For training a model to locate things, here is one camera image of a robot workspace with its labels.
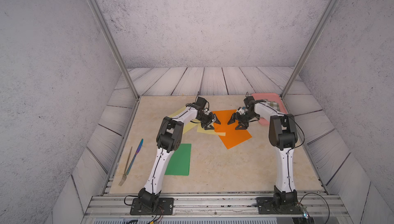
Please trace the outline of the yellow paper sheet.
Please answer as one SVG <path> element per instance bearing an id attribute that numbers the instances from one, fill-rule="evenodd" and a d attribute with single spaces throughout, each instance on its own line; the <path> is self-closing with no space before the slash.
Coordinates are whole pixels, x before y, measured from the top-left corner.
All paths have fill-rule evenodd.
<path id="1" fill-rule="evenodd" d="M 201 127 L 200 124 L 197 125 L 197 132 L 203 133 L 203 134 L 208 134 L 208 135 L 217 135 L 217 136 L 226 136 L 225 132 L 216 132 L 214 129 L 213 130 L 205 130 L 204 128 Z"/>
<path id="2" fill-rule="evenodd" d="M 188 107 L 182 107 L 179 110 L 177 110 L 176 112 L 168 115 L 168 117 L 172 118 L 172 117 L 178 116 L 179 114 L 184 112 L 186 109 L 188 109 Z M 197 125 L 199 125 L 199 123 L 196 119 L 194 119 L 193 122 L 189 122 L 188 124 L 184 124 L 183 134 L 187 133 L 189 130 L 191 130 L 193 127 L 195 127 Z"/>

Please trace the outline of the orange paper sheet front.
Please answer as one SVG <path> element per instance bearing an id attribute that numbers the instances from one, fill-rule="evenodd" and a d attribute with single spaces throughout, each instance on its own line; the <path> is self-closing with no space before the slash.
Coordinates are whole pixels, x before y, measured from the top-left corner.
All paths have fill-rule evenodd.
<path id="1" fill-rule="evenodd" d="M 252 138 L 247 130 L 236 130 L 238 122 L 228 125 L 232 114 L 236 110 L 214 111 L 217 119 L 221 124 L 214 123 L 214 131 L 216 133 L 225 133 L 220 139 L 227 149 L 231 149 Z"/>

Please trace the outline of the green paper sheet front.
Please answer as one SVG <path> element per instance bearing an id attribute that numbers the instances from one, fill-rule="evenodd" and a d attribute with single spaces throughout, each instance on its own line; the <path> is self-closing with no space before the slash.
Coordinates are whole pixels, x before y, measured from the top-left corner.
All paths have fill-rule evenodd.
<path id="1" fill-rule="evenodd" d="M 165 175 L 188 176 L 190 171 L 191 144 L 181 144 L 172 155 Z"/>

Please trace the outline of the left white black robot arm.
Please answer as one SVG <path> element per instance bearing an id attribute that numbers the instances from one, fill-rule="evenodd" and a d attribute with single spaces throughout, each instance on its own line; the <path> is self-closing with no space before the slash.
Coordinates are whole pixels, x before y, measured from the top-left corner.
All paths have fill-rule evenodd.
<path id="1" fill-rule="evenodd" d="M 209 102 L 198 98 L 193 103 L 186 104 L 185 110 L 173 117 L 164 117 L 157 135 L 157 154 L 153 168 L 144 187 L 138 193 L 138 200 L 151 210 L 156 209 L 162 191 L 162 183 L 169 161 L 182 142 L 184 126 L 198 120 L 205 130 L 213 130 L 214 123 L 220 121 L 209 110 Z"/>

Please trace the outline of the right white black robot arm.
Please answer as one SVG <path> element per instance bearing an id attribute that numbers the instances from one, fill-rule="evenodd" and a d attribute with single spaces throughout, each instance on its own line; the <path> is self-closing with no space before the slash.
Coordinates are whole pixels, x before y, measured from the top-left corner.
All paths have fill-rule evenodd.
<path id="1" fill-rule="evenodd" d="M 265 100 L 255 100 L 248 96 L 244 99 L 245 107 L 238 108 L 228 124 L 236 121 L 236 130 L 246 130 L 249 124 L 261 118 L 269 121 L 268 138 L 275 147 L 277 157 L 277 180 L 271 204 L 274 209 L 284 212 L 298 202 L 293 178 L 293 153 L 298 141 L 294 117 L 271 107 Z"/>

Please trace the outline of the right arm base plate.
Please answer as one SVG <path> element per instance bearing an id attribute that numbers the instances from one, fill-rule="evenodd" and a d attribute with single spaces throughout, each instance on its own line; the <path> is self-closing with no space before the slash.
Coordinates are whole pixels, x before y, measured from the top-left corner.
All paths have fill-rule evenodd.
<path id="1" fill-rule="evenodd" d="M 260 215 L 303 215 L 303 209 L 295 201 L 281 201 L 275 197 L 257 197 L 257 209 Z"/>

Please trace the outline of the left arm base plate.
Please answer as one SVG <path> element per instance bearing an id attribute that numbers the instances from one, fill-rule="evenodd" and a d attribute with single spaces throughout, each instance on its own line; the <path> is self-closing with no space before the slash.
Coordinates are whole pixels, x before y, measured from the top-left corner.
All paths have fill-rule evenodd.
<path id="1" fill-rule="evenodd" d="M 145 203 L 140 198 L 134 198 L 130 215 L 172 215 L 174 198 L 157 198 L 152 203 Z"/>

